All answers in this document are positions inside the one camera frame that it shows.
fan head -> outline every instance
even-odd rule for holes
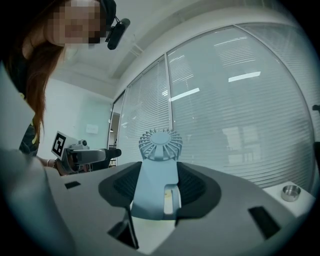
[[[153,129],[140,137],[139,149],[142,159],[177,161],[182,150],[182,137],[174,130]]]

shirt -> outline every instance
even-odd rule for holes
[[[22,53],[20,53],[13,59],[12,66],[13,67],[10,76],[11,80],[19,91],[21,98],[26,100],[28,60],[23,56]],[[31,124],[28,126],[19,150],[24,154],[32,155],[34,157],[37,155],[37,134],[33,122],[31,122]]]

woman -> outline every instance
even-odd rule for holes
[[[99,43],[106,34],[106,17],[99,0],[45,0],[45,6],[23,26],[10,50],[2,56],[4,65],[20,95],[34,110],[20,150],[36,156],[41,126],[44,126],[45,90],[48,79],[65,47]],[[45,167],[64,169],[54,159],[38,157]]]

glass wall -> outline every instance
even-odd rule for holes
[[[310,116],[295,80],[268,48],[227,27],[186,42],[167,59],[181,162],[262,188],[285,181],[308,188]]]
[[[169,127],[166,65],[161,58],[143,72],[126,91],[120,116],[117,165],[142,161],[140,137],[150,129]]]

